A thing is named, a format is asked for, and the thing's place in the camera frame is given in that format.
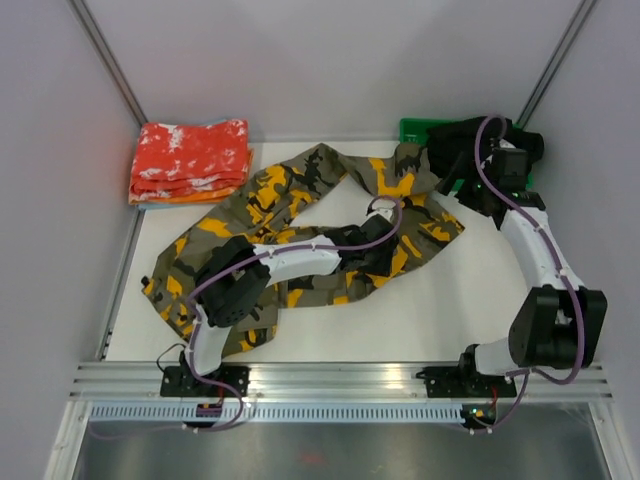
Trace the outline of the black trousers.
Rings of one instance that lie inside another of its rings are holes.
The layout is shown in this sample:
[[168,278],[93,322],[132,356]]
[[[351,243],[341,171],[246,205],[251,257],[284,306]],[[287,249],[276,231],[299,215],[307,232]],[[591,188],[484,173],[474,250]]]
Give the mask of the black trousers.
[[[456,170],[457,180],[464,180],[475,171],[474,143],[477,131],[485,117],[469,118],[456,122],[446,122],[426,130],[428,138],[426,150],[431,171],[441,179],[448,177],[458,160],[462,160]],[[502,139],[512,147],[525,150],[530,164],[539,161],[545,150],[544,138],[540,133],[525,131],[511,119],[506,118],[506,133]]]

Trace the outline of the camouflage yellow green trousers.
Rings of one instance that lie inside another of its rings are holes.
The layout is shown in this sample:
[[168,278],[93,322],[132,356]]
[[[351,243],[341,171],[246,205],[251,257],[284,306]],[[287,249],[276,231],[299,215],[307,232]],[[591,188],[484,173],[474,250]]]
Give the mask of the camouflage yellow green trousers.
[[169,327],[190,338],[194,319],[186,299],[196,273],[215,248],[240,235],[252,243],[285,244],[326,232],[324,226],[302,226],[295,219],[325,199],[343,180],[352,178],[372,196],[388,195],[402,204],[399,244],[390,271],[377,275],[360,267],[329,276],[307,276],[266,289],[251,313],[234,326],[223,349],[226,356],[247,352],[274,339],[279,312],[285,308],[354,303],[391,279],[432,260],[464,230],[463,224],[431,198],[440,181],[425,148],[399,144],[388,158],[345,155],[320,143],[297,156],[258,171],[245,186],[174,240],[142,280],[142,292]]

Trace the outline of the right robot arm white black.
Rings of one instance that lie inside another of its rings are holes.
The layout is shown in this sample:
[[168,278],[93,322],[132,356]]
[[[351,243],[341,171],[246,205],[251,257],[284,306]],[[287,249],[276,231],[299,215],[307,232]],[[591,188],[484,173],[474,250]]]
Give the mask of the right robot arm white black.
[[472,345],[468,363],[456,370],[457,387],[480,395],[492,376],[537,373],[557,384],[571,383],[591,366],[608,302],[569,267],[555,241],[546,205],[528,189],[526,151],[496,148],[481,160],[460,153],[438,190],[454,191],[458,202],[491,219],[518,261],[528,293],[505,338]]

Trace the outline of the orange folded trousers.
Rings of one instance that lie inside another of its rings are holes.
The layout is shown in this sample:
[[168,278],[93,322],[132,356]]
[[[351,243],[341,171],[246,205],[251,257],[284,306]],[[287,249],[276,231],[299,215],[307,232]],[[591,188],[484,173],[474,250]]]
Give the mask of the orange folded trousers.
[[132,174],[128,201],[130,205],[161,208],[165,205],[210,204],[227,198],[243,186],[249,177],[254,151],[241,154],[229,150],[220,160],[195,159],[187,162],[186,175],[179,178],[182,163],[174,160],[172,168],[149,168]]

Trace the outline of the green plastic tray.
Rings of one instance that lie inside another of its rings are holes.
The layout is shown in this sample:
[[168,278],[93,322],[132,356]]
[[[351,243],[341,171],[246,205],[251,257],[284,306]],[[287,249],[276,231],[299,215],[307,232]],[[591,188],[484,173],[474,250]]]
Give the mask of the green plastic tray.
[[461,120],[451,119],[426,119],[426,118],[403,118],[399,122],[400,142],[417,143],[426,146],[426,130],[446,122],[456,122]]

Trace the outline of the right corner aluminium post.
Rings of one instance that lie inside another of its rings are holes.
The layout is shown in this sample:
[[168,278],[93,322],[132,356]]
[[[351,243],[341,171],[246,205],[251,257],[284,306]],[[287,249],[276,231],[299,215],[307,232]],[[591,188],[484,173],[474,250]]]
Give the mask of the right corner aluminium post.
[[530,122],[598,4],[598,0],[580,0],[578,2],[517,119],[519,126],[526,127]]

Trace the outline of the corner aluminium post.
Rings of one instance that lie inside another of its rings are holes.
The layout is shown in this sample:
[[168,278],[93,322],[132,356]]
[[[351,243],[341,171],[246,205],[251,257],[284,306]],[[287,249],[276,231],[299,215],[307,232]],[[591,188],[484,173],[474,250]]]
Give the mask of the corner aluminium post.
[[114,83],[127,111],[135,123],[142,126],[148,121],[147,116],[89,5],[85,0],[68,0],[67,3]]
[[519,126],[526,127],[530,122],[598,4],[598,0],[580,0],[578,2],[517,119]]

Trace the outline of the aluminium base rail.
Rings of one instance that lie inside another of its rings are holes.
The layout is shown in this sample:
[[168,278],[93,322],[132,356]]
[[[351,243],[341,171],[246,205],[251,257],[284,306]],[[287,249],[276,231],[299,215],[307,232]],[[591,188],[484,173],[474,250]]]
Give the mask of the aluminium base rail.
[[[416,377],[419,363],[250,363],[247,397],[277,403],[419,403],[427,396]],[[149,362],[80,364],[70,387],[73,400],[156,400],[162,373]],[[596,365],[566,386],[534,375],[526,403],[610,403],[613,394]]]

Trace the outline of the left corner aluminium post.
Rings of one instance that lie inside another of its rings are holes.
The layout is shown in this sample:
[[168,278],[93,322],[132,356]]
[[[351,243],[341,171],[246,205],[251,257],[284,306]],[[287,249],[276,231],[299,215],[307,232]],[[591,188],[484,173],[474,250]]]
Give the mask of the left corner aluminium post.
[[147,116],[89,5],[85,0],[68,0],[67,3],[114,83],[127,111],[135,123],[142,126],[148,121]]

